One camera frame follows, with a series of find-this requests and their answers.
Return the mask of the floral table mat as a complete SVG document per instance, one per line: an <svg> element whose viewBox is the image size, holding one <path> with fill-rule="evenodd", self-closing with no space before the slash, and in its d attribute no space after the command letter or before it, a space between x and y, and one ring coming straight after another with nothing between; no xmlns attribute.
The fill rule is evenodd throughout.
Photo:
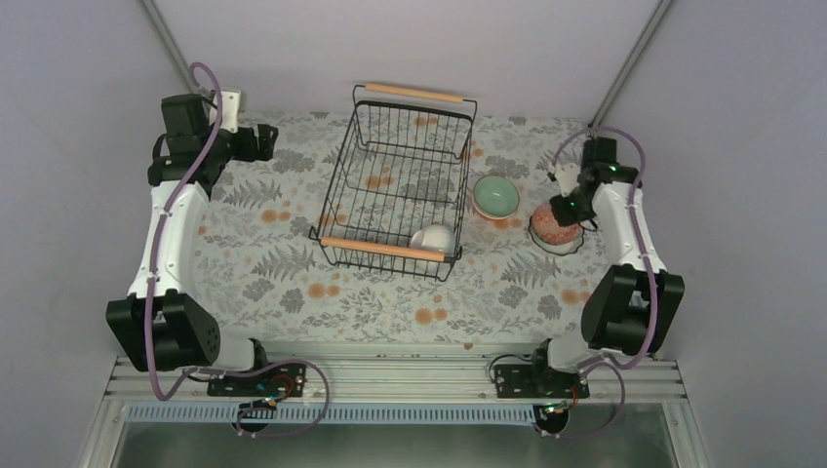
<svg viewBox="0 0 827 468"><path fill-rule="evenodd" d="M596 233L576 252L544 252L528 231L532 211L555 188L545 174L553 149L580 128L571 118L481 116L467 160L470 179L514 182L518 212L488 221L467 210L462 256L446 280L425 278L421 263L402 275L334 266L310 230L338 235L371 216L405 222L396 194L430 194L445 184L437 168L418 184L382 152L361 172L368 194L322 208L349 118L327 112L249 112L242 123L279 131L265 163L230 164L197 231L195 298L227 330L274 341L538 342L576 329L603 276Z"/></svg>

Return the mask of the white round bowl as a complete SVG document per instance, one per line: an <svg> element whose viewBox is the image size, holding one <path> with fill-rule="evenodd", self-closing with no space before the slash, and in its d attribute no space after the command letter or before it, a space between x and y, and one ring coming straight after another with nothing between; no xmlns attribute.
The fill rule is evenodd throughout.
<svg viewBox="0 0 827 468"><path fill-rule="evenodd" d="M453 256L456 247L456 236L454 231L446 225L431 224L417 230L412 235L409 247Z"/></svg>

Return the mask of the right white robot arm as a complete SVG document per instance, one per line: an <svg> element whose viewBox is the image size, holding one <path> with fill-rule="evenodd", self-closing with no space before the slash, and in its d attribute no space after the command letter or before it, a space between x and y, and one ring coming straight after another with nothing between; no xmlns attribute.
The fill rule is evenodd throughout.
<svg viewBox="0 0 827 468"><path fill-rule="evenodd" d="M658 256L643 210L643 167L621 165L617 137L606 129L590 135L581 159L552 163L550 178L560 194L530 218L532 240L555 255L575 253L584 243L582 225L595 221L609 268L586 300L575 331L545 340L532 355L531 390L551 397L600 364L636 367L659 350L685 293L685 282Z"/></svg>

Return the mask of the mint green bowl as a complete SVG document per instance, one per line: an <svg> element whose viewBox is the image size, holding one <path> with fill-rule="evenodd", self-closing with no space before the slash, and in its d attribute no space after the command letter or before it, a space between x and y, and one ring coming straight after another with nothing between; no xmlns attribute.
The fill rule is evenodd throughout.
<svg viewBox="0 0 827 468"><path fill-rule="evenodd" d="M474 210L484 218L506 219L518 211L520 194L505 177L485 175L472 188L472 204Z"/></svg>

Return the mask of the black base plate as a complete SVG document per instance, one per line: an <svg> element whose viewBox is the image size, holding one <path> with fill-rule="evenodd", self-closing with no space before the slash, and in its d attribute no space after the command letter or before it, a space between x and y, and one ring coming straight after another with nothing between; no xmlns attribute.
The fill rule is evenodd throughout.
<svg viewBox="0 0 827 468"><path fill-rule="evenodd" d="M493 367L493 380L500 399L586 399L590 397L587 380L576 373L528 364L503 364Z"/></svg>
<svg viewBox="0 0 827 468"><path fill-rule="evenodd" d="M226 376L211 380L207 394L211 397L280 399L301 397L306 365L288 363L256 376Z"/></svg>

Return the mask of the red patterned bowl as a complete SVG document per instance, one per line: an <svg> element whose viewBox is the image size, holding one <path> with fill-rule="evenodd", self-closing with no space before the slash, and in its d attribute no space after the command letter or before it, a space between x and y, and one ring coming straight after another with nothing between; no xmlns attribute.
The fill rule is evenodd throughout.
<svg viewBox="0 0 827 468"><path fill-rule="evenodd" d="M563 227L556 222L549 202L539 205L533 211L530 227L539 240L551 246L567 245L582 237L579 225Z"/></svg>

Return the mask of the white cylindrical bowl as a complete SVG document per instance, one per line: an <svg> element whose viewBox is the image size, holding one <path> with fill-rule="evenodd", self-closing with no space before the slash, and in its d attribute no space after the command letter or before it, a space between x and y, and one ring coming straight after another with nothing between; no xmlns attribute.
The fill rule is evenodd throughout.
<svg viewBox="0 0 827 468"><path fill-rule="evenodd" d="M556 226L556 230L551 230L551 225L537 225L531 221L529 233L539 248L556 256L575 254L585 242L584 230L578 225Z"/></svg>

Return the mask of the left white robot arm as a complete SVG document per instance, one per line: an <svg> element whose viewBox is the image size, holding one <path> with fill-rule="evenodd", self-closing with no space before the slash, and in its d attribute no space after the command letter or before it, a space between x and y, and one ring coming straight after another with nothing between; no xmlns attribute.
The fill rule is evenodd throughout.
<svg viewBox="0 0 827 468"><path fill-rule="evenodd" d="M105 320L138 371L154 354L158 371L215 368L233 371L233 382L249 395L263 392L271 367L254 338L222 331L194 297L195 242L214 186L231 161L254 163L273 157L278 131L238 123L242 94L166 97L166 131L152 148L147 171L150 227L138 273L125 298L108 303ZM152 345L146 347L144 315L151 315Z"/></svg>

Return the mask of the black wire dish rack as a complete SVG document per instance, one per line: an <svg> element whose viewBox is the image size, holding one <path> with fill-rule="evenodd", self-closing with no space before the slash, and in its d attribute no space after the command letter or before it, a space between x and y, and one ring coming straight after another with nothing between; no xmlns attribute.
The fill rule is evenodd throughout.
<svg viewBox="0 0 827 468"><path fill-rule="evenodd" d="M476 100L357 84L353 109L309 237L333 266L444 282L462 256ZM411 249L419 229L443 224L453 256Z"/></svg>

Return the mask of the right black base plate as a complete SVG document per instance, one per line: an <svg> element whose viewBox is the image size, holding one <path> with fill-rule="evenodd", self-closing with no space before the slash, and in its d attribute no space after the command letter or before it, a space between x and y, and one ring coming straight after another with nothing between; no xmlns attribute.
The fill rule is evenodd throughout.
<svg viewBox="0 0 827 468"><path fill-rule="evenodd" d="M590 397L587 380L576 373L528 364L503 364L493 367L493 380L500 399L586 399Z"/></svg>

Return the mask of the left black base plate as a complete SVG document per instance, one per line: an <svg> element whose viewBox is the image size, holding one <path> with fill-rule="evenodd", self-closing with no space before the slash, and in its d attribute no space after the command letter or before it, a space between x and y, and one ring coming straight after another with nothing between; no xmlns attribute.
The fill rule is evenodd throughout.
<svg viewBox="0 0 827 468"><path fill-rule="evenodd" d="M288 363L256 376L226 376L211 380L207 394L211 397L280 399L301 397L306 365Z"/></svg>

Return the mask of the aluminium mounting rail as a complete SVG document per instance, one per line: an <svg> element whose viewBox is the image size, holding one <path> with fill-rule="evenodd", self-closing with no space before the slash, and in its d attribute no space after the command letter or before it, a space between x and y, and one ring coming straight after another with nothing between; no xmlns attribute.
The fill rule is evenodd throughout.
<svg viewBox="0 0 827 468"><path fill-rule="evenodd" d="M330 382L332 403L377 404L536 404L551 399L502 399L490 382L489 362L505 354L528 354L529 343L370 343L267 342L268 359L300 358L318 366ZM626 403L687 403L688 395L674 361L643 361L622 373ZM590 397L581 404L618 403L614 373L589 374ZM152 401L145 373L118 357L104 391L105 400Z"/></svg>

